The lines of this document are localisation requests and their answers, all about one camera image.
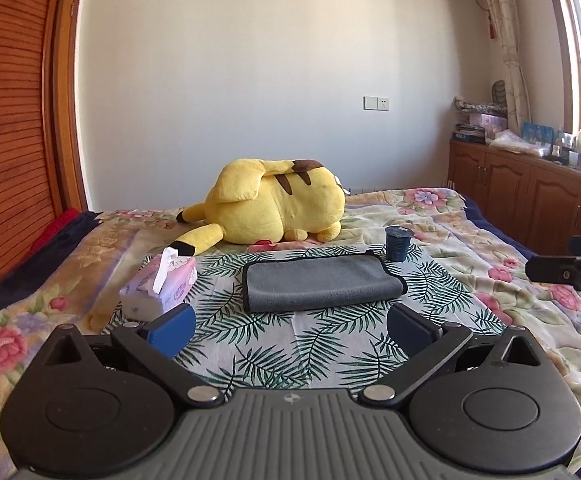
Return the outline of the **wooden slatted wardrobe door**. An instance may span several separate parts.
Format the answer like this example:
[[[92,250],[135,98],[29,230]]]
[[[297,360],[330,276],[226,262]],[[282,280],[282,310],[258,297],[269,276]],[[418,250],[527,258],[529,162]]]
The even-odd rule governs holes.
[[[0,279],[62,209],[51,60],[58,0],[0,0]]]

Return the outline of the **patterned beige curtain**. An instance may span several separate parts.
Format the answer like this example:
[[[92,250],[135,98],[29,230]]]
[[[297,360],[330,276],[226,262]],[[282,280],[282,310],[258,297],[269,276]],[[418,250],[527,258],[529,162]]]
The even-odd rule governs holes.
[[[486,2],[502,52],[507,125],[513,132],[521,133],[525,122],[530,120],[530,104],[519,54],[521,34],[516,0],[486,0]]]

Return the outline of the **yellow Pikachu plush toy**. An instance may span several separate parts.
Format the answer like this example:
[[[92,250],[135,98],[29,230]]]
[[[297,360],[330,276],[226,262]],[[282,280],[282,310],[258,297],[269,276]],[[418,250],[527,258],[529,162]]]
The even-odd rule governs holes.
[[[196,228],[170,247],[193,257],[221,242],[252,245],[335,240],[341,232],[345,191],[338,177],[312,159],[240,158],[226,165],[202,203],[176,216]]]

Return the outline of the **pink tissue box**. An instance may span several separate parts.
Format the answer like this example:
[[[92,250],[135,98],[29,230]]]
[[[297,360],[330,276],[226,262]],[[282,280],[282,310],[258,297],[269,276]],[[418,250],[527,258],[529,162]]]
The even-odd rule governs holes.
[[[196,280],[195,258],[164,248],[120,289],[122,314],[131,321],[154,321],[182,304]]]

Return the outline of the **palm leaf print cloth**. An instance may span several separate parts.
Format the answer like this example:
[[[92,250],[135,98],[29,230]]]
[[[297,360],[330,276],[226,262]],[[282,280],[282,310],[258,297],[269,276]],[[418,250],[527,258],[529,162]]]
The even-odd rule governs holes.
[[[259,260],[361,254],[367,246],[325,246],[284,252],[210,252],[197,260],[198,278],[185,301],[196,314],[195,333],[174,362],[226,396],[236,387],[331,388],[359,391],[407,358],[388,336],[388,301],[298,313],[246,313],[242,270]],[[405,262],[389,262],[405,278],[401,301],[428,321],[457,322],[478,335],[496,335],[504,324],[420,246]]]

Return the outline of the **red blanket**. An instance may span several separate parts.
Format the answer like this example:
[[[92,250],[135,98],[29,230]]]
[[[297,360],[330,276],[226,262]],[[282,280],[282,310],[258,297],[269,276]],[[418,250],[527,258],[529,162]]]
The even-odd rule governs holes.
[[[40,234],[40,236],[32,243],[26,257],[34,255],[41,248],[46,246],[55,235],[57,235],[63,228],[66,228],[70,222],[73,222],[80,216],[81,212],[76,208],[69,208],[57,216]]]

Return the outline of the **clutter pile on cabinet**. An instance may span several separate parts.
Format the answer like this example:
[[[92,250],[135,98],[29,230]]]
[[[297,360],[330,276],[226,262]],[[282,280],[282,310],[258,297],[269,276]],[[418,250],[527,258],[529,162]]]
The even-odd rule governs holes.
[[[577,136],[534,122],[524,122],[519,132],[509,127],[504,80],[492,85],[490,102],[474,103],[456,96],[453,106],[459,114],[451,134],[453,140],[581,168],[581,146]]]

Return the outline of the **floral bed cover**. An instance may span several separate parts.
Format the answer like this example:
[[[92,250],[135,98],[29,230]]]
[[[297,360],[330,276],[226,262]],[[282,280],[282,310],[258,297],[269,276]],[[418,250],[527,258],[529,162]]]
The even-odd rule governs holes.
[[[472,202],[447,188],[365,193],[349,198],[341,226],[330,243],[221,244],[211,252],[361,245],[372,250],[384,247],[386,226],[406,226],[414,232],[411,245],[465,285],[504,327],[533,332],[581,406],[581,296],[567,286],[531,282],[525,273],[528,250],[491,226]],[[183,231],[172,209],[89,212],[6,278],[0,285],[0,415],[55,326],[72,323],[101,334],[119,325],[120,289]],[[571,468],[580,467],[581,441],[571,461]],[[12,470],[0,435],[0,479]]]

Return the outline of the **dark blue plastic cup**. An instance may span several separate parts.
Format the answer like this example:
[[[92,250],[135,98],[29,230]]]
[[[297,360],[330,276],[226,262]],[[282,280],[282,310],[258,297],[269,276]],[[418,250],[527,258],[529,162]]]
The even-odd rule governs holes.
[[[386,226],[386,258],[392,262],[403,262],[407,258],[414,232],[405,226]]]

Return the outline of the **white wall socket plate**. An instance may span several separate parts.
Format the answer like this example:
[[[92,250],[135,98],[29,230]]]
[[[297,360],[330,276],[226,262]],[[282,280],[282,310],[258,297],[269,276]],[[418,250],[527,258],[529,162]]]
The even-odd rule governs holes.
[[[379,96],[364,96],[363,108],[364,110],[378,110],[379,112],[388,112],[389,100],[387,98],[380,98]]]

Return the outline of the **purple grey microfiber towel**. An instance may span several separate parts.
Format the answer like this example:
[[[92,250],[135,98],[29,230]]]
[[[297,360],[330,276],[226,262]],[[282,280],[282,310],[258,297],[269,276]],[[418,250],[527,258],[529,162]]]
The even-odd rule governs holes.
[[[408,291],[374,252],[248,263],[243,305],[250,313],[308,312],[394,300]]]

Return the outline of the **wooden sideboard cabinet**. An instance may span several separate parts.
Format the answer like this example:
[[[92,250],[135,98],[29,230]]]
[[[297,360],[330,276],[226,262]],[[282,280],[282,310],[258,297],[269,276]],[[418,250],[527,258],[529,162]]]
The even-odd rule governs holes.
[[[496,228],[540,255],[581,235],[581,171],[489,146],[450,142],[448,184]]]

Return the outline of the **wooden room door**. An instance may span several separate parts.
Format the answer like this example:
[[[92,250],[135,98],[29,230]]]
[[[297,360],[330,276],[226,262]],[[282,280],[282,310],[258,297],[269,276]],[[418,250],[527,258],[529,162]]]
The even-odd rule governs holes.
[[[52,91],[55,151],[65,209],[88,209],[77,135],[76,57],[80,0],[58,0],[53,38]]]

